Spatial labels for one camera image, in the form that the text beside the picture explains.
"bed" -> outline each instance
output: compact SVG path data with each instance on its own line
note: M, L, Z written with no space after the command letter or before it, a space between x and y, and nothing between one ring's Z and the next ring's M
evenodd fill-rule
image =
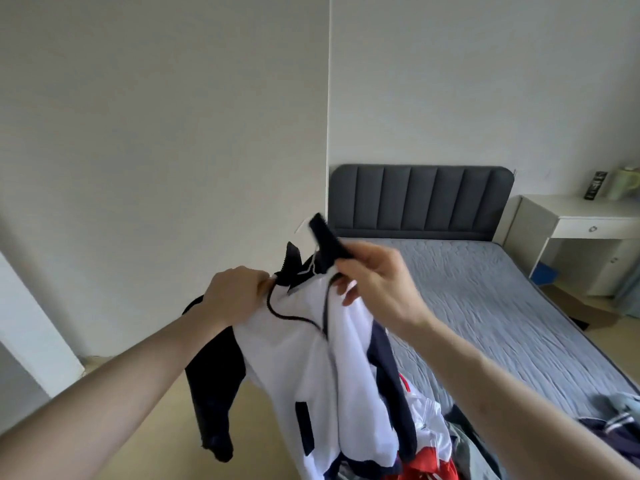
M506 168L342 165L329 183L336 234L400 250L425 302L460 336L572 417L608 417L604 396L637 386L526 278L493 234ZM448 411L452 398L412 347L400 371Z

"nightstand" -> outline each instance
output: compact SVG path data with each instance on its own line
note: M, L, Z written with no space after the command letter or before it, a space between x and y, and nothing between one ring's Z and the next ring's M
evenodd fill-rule
M524 195L504 250L531 276L551 239L565 239L553 263L583 295L609 296L640 256L640 203Z

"desk top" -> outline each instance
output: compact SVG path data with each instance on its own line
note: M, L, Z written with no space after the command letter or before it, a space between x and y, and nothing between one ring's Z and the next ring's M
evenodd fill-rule
M606 198L585 200L572 195L523 195L533 203L564 219L640 219L640 202L611 201Z

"purple garment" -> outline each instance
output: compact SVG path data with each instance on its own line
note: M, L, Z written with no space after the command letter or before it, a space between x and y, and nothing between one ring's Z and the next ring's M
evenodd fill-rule
M596 418L578 418L578 421L640 468L640 425L629 413L620 413L609 421Z

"jacket sleeve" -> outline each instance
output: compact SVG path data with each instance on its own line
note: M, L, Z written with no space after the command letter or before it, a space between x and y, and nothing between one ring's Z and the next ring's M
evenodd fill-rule
M384 327L373 322L371 343L367 350L367 358L377 368L376 383L380 396L384 399L389 412L391 426L398 435L398 455L403 463L414 459L417 449L415 425L391 350L391 343Z
M202 297L196 298L184 313L201 302ZM211 450L219 461L227 462L234 455L229 409L246 374L233 329L227 327L205 345L185 371L202 447Z

